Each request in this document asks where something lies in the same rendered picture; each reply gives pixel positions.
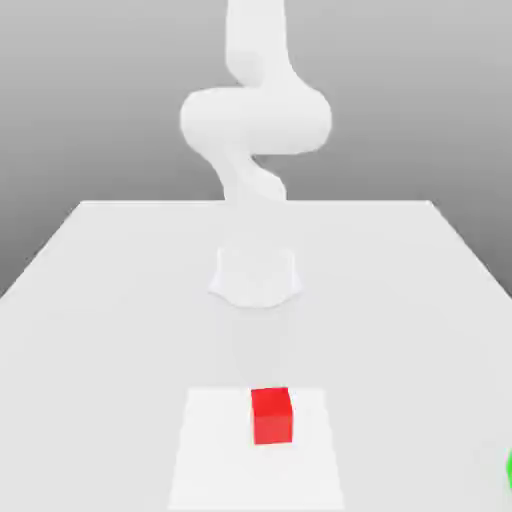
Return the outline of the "small red cube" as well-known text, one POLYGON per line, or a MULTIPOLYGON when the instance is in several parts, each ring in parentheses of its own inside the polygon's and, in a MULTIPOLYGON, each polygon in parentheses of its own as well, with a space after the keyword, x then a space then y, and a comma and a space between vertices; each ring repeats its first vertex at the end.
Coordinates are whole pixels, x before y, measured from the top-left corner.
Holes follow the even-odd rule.
POLYGON ((294 415, 288 388, 252 389, 251 413, 256 445, 292 442, 294 415))

